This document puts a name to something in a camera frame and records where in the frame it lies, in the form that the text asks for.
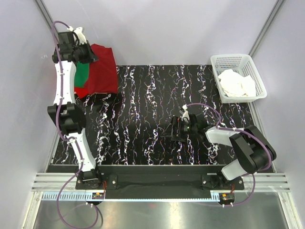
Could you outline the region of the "dark red t-shirt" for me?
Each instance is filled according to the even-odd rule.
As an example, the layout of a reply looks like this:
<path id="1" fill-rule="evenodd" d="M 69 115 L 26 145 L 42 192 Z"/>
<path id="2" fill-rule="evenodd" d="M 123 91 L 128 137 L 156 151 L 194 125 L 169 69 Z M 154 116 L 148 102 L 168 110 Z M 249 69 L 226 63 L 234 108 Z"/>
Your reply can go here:
<path id="1" fill-rule="evenodd" d="M 88 94 L 117 94 L 118 75 L 112 48 L 91 45 L 98 61 L 89 65 L 89 77 L 85 83 Z"/>

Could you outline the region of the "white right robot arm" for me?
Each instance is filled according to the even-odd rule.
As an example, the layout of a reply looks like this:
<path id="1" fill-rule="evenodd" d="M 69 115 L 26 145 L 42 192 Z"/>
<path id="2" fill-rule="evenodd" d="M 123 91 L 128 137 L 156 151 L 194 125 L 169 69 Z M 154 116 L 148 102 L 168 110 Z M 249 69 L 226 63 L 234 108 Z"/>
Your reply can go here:
<path id="1" fill-rule="evenodd" d="M 181 117 L 173 116 L 162 133 L 162 137 L 175 142 L 185 142 L 189 135 L 233 149 L 236 160 L 220 171 L 220 177 L 225 181 L 268 169 L 277 157 L 273 147 L 254 125 L 246 128 L 212 126 L 203 119 L 197 119 L 196 115 L 185 112 Z"/>

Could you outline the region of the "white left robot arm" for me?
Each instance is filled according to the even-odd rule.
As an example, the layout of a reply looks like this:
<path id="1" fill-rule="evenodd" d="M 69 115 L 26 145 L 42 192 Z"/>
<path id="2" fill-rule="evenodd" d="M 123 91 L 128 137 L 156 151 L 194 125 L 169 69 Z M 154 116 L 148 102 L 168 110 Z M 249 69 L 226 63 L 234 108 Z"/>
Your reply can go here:
<path id="1" fill-rule="evenodd" d="M 97 186 L 102 182 L 102 175 L 85 136 L 85 114 L 75 102 L 74 79 L 77 64 L 91 63 L 97 61 L 98 57 L 92 51 L 81 28 L 77 28 L 58 33 L 58 44 L 52 60 L 57 82 L 53 105 L 47 108 L 48 115 L 62 140 L 73 148 L 79 165 L 76 172 L 78 183 Z"/>

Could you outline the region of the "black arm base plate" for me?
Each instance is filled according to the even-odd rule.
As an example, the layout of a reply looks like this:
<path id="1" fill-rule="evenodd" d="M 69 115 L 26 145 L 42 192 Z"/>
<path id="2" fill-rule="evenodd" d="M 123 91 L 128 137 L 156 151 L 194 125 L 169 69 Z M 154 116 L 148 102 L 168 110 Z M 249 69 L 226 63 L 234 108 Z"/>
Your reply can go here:
<path id="1" fill-rule="evenodd" d="M 102 182 L 87 184 L 77 177 L 76 189 L 105 190 L 106 200 L 200 201 L 211 191 L 244 190 L 241 177 L 226 181 L 222 166 L 99 166 Z"/>

